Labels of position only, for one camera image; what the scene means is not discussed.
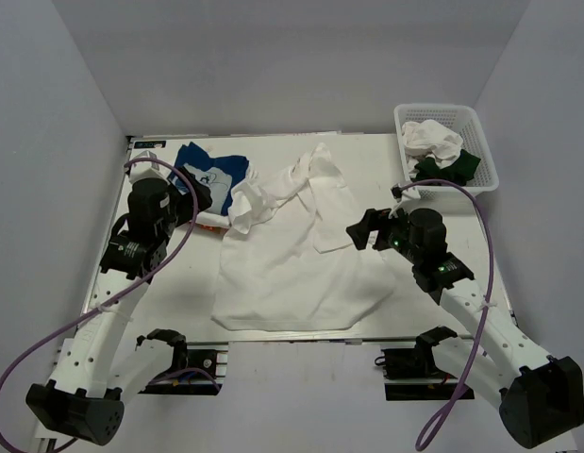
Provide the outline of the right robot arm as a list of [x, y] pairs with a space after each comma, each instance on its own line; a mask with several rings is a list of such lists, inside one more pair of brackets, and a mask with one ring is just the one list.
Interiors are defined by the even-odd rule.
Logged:
[[418, 287], [473, 335], [468, 345], [436, 327], [417, 338], [416, 348], [426, 366], [454, 377], [469, 364], [466, 385], [498, 411], [520, 446], [534, 448], [584, 424], [581, 368], [570, 357], [553, 357], [486, 302], [472, 271], [448, 251], [438, 212], [369, 209], [346, 232], [358, 250], [375, 232], [373, 248], [407, 259]]

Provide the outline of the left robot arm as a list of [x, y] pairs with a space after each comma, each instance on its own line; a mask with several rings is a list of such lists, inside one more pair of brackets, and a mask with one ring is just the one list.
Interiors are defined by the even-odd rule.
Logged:
[[132, 179], [127, 211], [112, 227], [92, 290], [93, 305], [44, 384], [29, 388], [25, 403], [52, 431], [95, 445], [108, 444], [123, 421], [126, 404], [155, 378], [188, 365], [185, 336], [155, 328], [133, 351], [114, 361], [132, 314], [157, 273], [175, 256], [167, 249], [177, 227], [193, 228], [211, 205], [209, 188], [187, 169], [173, 179], [150, 170]]

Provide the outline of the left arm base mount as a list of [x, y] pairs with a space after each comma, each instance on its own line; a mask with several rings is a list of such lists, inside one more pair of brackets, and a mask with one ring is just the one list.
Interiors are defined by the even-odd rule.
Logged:
[[171, 329], [154, 329], [136, 339], [135, 353], [150, 355], [149, 370], [156, 373], [141, 378], [140, 394], [217, 395], [223, 387], [226, 346], [192, 345]]

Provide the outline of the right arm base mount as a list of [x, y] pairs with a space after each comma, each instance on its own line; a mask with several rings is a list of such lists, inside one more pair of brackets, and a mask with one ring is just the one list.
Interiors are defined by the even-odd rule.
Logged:
[[386, 400], [449, 400], [457, 380], [436, 367], [433, 347], [442, 340], [457, 337], [458, 334], [448, 327], [434, 327], [419, 335], [413, 346], [384, 348], [375, 358], [375, 367], [383, 372]]

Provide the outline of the white t shirt red print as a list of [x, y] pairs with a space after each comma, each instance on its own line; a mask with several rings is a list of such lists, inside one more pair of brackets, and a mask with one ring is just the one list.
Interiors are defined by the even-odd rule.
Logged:
[[359, 205], [325, 144], [232, 191], [212, 319], [228, 330], [352, 327], [392, 295], [396, 278], [346, 228]]

